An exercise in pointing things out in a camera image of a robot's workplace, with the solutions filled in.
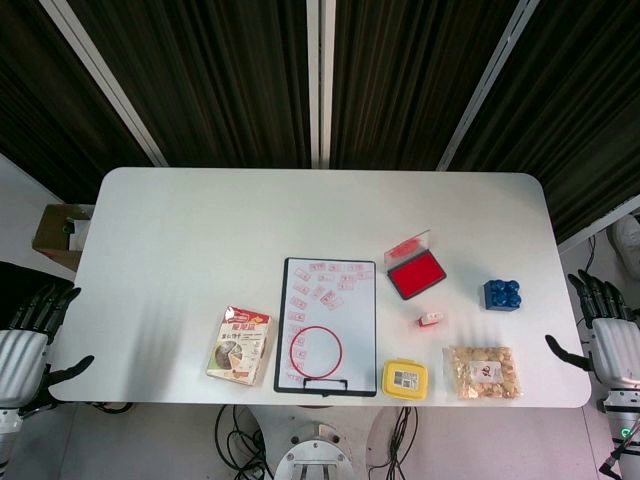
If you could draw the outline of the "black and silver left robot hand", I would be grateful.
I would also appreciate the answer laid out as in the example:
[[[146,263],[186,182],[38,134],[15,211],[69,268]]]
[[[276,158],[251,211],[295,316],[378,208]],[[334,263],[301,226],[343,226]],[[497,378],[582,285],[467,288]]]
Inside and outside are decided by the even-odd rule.
[[[47,362],[49,348],[61,328],[68,307],[81,289],[49,283],[26,298],[1,327],[1,409],[28,417],[62,402],[50,392],[93,363],[87,355],[76,364],[53,371]]]

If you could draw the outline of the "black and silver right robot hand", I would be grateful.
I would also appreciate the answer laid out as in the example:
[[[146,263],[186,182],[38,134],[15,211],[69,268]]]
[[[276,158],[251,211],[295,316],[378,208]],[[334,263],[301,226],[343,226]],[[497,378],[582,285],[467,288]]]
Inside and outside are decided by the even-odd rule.
[[[621,291],[580,269],[567,276],[574,287],[591,334],[589,353],[572,354],[551,335],[545,337],[551,352],[562,362],[591,372],[610,389],[639,388],[639,319]]]

